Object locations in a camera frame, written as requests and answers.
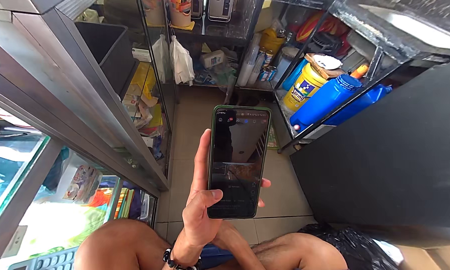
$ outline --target forearm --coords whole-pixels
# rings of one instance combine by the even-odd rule
[[[255,253],[248,245],[248,242],[237,231],[228,238],[228,251],[244,270],[265,270],[265,267],[258,260]]]
[[[203,248],[203,246],[193,246],[188,243],[185,236],[185,231],[182,230],[172,249],[170,259],[180,266],[194,266],[197,263]],[[169,270],[170,267],[168,267],[168,264],[165,263],[162,269]]]

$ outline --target tiled floor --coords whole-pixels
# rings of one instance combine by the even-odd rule
[[[171,189],[159,199],[155,228],[170,243],[183,228],[182,211],[192,182],[193,158],[200,136],[212,125],[213,108],[224,99],[225,94],[218,89],[180,89],[174,123]],[[267,150],[263,176],[272,182],[270,188],[260,191],[266,206],[258,209],[255,218],[230,220],[249,244],[258,244],[315,223],[288,156]]]

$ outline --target finger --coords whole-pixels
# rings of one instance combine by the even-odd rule
[[[199,190],[207,189],[207,176],[208,176],[208,150],[210,148],[210,138],[212,131],[207,128],[202,137],[200,138],[200,144],[198,145],[197,154],[195,155],[195,166],[193,169],[193,182],[190,187],[190,194],[187,203]]]
[[[258,198],[258,207],[264,207],[265,203],[263,202],[263,200],[261,198]]]
[[[223,197],[220,189],[201,190],[193,197],[182,212],[184,221],[197,222],[203,218],[205,209],[216,204]]]
[[[267,178],[262,178],[260,186],[261,187],[270,187],[271,186],[271,181],[268,180]]]

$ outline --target blue water jug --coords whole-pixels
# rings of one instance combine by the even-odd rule
[[[285,90],[290,90],[292,88],[293,84],[297,80],[298,76],[302,73],[303,67],[308,64],[307,59],[303,59],[300,64],[292,71],[292,73],[283,81],[282,88]]]
[[[366,107],[372,105],[373,103],[377,102],[382,97],[390,93],[391,89],[392,89],[391,85],[390,86],[384,86],[383,84],[377,85],[375,88],[368,91],[368,93],[366,93],[359,99],[355,100],[352,104],[349,104],[348,106],[344,107],[341,111],[339,111],[337,114],[330,117],[330,119],[325,121],[325,124],[332,126],[340,125],[346,120],[352,118],[355,114],[361,112]]]
[[[290,117],[290,123],[292,126],[299,125],[297,132],[301,132],[340,105],[361,86],[359,80],[347,74],[328,81]]]

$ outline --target shorts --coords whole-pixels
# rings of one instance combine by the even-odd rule
[[[233,255],[230,253],[230,251],[221,249],[216,245],[209,243],[204,246],[204,249],[200,254],[200,258],[202,258],[201,268],[210,269],[233,259]]]

